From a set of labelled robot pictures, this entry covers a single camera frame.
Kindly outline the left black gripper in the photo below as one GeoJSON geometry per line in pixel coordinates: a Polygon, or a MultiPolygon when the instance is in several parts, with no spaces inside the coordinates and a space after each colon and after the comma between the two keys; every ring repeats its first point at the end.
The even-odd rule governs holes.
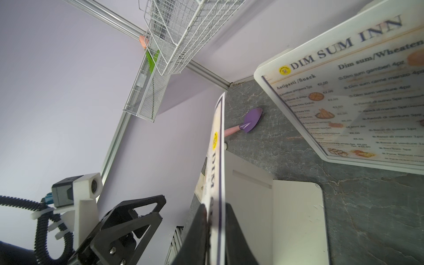
{"type": "Polygon", "coordinates": [[[90,245],[75,252],[68,265],[136,265],[162,222],[164,195],[123,201],[100,222],[90,245]],[[155,204],[151,212],[138,215],[137,208],[155,204]]]}

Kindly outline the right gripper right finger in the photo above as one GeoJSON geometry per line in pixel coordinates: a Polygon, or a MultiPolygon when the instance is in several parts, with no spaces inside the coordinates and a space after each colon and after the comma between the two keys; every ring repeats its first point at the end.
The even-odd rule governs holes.
{"type": "Polygon", "coordinates": [[[225,204],[225,264],[258,265],[251,252],[231,204],[225,204]]]}

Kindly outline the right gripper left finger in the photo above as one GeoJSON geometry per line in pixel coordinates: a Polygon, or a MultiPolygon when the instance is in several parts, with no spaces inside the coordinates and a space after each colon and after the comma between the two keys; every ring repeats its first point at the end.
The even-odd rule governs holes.
{"type": "Polygon", "coordinates": [[[172,265],[205,265],[209,226],[207,210],[201,204],[195,214],[187,237],[172,265]]]}

